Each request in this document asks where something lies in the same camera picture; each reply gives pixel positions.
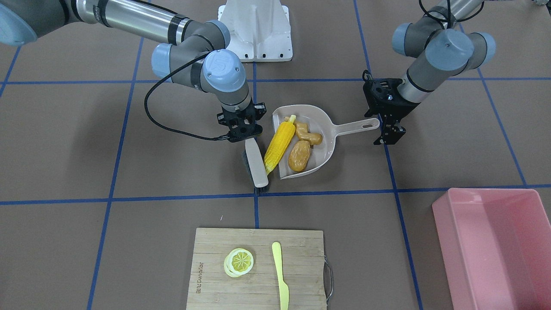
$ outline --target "knife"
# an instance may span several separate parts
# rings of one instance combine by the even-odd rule
[[[289,286],[283,281],[283,262],[281,258],[281,244],[272,243],[272,254],[274,255],[275,270],[279,285],[279,306],[280,310],[289,309]]]

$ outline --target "wooden cutting board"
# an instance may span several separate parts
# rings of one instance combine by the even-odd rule
[[[286,229],[198,228],[191,266],[187,310],[279,310],[272,243],[282,247],[289,310],[327,310],[323,287],[323,232]],[[223,262],[235,248],[249,250],[251,271],[238,278]]]

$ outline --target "lemon slice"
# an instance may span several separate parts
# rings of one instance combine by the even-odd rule
[[[243,248],[237,248],[224,259],[224,271],[230,277],[239,277],[251,271],[255,263],[251,252]]]

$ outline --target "pink plastic container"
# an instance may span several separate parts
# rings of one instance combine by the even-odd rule
[[[551,310],[551,225],[535,190],[452,188],[433,211],[455,310]]]

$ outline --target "yellow corn cob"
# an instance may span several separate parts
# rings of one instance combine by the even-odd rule
[[[295,135],[294,121],[296,115],[291,115],[289,121],[285,121],[279,125],[277,131],[268,146],[268,150],[264,155],[264,167],[266,168],[266,174],[272,172],[285,153],[285,150],[289,146],[291,139]]]

